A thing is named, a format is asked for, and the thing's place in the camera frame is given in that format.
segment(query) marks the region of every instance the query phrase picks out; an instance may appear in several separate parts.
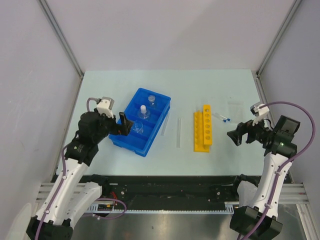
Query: light blue table surface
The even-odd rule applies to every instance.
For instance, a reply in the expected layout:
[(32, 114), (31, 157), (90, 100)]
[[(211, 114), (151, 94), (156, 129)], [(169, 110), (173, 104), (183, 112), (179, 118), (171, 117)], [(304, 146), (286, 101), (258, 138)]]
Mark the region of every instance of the light blue table surface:
[[(113, 145), (106, 137), (86, 174), (131, 176), (221, 176), (261, 175), (264, 150), (261, 144), (241, 146), (227, 137), (238, 122), (223, 123), (212, 117), (213, 145), (210, 153), (194, 152), (193, 113), (211, 105), (212, 113), (232, 116), (230, 101), (243, 102), (237, 114), (242, 121), (253, 119), (250, 106), (260, 101), (252, 73), (235, 70), (128, 70), (86, 71), (66, 137), (69, 143), (78, 130), (89, 97), (114, 99), (113, 114), (119, 118), (138, 88), (171, 97), (168, 122), (163, 124), (146, 157)], [(93, 110), (95, 103), (90, 104)], [(181, 118), (180, 148), (177, 147), (178, 118)]]

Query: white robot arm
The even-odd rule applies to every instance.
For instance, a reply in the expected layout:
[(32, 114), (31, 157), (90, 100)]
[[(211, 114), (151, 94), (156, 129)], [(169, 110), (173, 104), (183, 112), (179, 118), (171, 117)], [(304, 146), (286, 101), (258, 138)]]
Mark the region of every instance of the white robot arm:
[(98, 99), (94, 111), (81, 115), (74, 139), (61, 153), (63, 170), (44, 204), (29, 222), (26, 233), (32, 240), (71, 239), (73, 228), (88, 207), (101, 195), (110, 193), (108, 179), (92, 175), (82, 192), (71, 200), (77, 184), (99, 150), (98, 143), (108, 134), (127, 136), (131, 130), (133, 122), (123, 112), (119, 113), (121, 124), (116, 123), (113, 104), (113, 99), (103, 97)]
[(247, 134), (247, 144), (258, 141), (265, 149), (263, 172), (259, 184), (245, 175), (238, 177), (234, 183), (234, 188), (239, 195), (239, 208), (234, 211), (230, 228), (241, 235), (248, 234), (268, 208), (262, 224), (250, 236), (250, 239), (271, 240), (282, 230), (282, 224), (277, 221), (279, 196), (292, 163), (286, 164), (280, 172), (278, 169), (297, 153), (297, 146), (291, 141), (300, 122), (282, 115), (274, 129), (265, 127), (264, 118), (269, 109), (268, 107), (261, 108), (261, 106), (263, 104), (256, 104), (250, 108), (256, 116), (254, 120), (241, 122), (236, 130), (227, 133), (237, 146), (241, 145), (242, 136)]

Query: plastic bottle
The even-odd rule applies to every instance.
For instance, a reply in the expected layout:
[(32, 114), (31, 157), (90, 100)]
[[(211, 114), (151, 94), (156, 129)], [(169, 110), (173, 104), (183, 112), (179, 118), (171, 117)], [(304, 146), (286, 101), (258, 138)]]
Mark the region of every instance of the plastic bottle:
[(155, 108), (156, 107), (156, 96), (150, 95), (150, 96), (148, 96), (148, 100), (149, 100), (150, 107)]
[(141, 119), (148, 119), (150, 117), (150, 111), (145, 105), (141, 105), (140, 110), (138, 111), (138, 117)]

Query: blue tray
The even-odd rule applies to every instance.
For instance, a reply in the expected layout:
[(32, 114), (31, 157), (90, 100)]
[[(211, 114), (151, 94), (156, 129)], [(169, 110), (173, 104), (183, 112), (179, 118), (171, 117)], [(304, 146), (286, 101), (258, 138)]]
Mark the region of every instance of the blue tray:
[[(149, 107), (149, 95), (155, 96), (155, 107)], [(139, 134), (131, 130), (128, 136), (109, 135), (113, 144), (145, 157), (170, 109), (170, 100), (171, 98), (168, 96), (139, 88), (124, 110), (124, 113), (129, 120), (133, 122), (140, 121), (143, 124), (143, 133)], [(150, 111), (151, 114), (148, 119), (138, 117), (141, 105), (145, 105)]]

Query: test tube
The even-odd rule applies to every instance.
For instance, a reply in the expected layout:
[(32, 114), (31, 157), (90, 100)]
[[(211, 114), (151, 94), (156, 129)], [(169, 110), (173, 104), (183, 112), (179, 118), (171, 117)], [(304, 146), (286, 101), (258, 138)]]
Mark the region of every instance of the test tube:
[(217, 119), (221, 120), (224, 123), (227, 122), (227, 120), (221, 117), (219, 114), (217, 115), (216, 113), (212, 113), (212, 116), (216, 117)]
[(176, 131), (176, 147), (180, 148), (180, 137), (181, 137), (181, 118), (178, 118), (178, 125)]

